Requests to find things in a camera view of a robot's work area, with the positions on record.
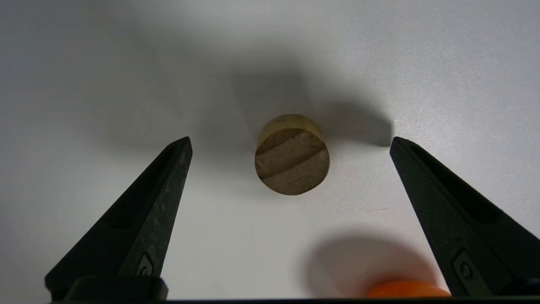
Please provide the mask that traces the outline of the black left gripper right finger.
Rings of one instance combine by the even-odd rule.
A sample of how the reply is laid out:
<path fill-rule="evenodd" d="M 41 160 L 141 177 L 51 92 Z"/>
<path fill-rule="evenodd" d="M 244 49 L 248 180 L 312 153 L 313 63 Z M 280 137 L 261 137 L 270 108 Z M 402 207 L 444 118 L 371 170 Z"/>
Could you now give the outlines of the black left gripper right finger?
<path fill-rule="evenodd" d="M 390 156 L 453 296 L 538 298 L 538 237 L 413 141 Z"/>

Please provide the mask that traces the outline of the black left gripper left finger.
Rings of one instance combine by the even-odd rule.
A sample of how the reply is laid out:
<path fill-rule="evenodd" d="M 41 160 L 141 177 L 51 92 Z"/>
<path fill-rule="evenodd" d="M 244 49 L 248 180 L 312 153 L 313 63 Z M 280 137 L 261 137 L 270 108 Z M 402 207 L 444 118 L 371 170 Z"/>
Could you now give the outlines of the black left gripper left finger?
<path fill-rule="evenodd" d="M 49 271 L 53 301 L 159 301 L 170 237 L 192 159 L 189 137 L 169 144 Z"/>

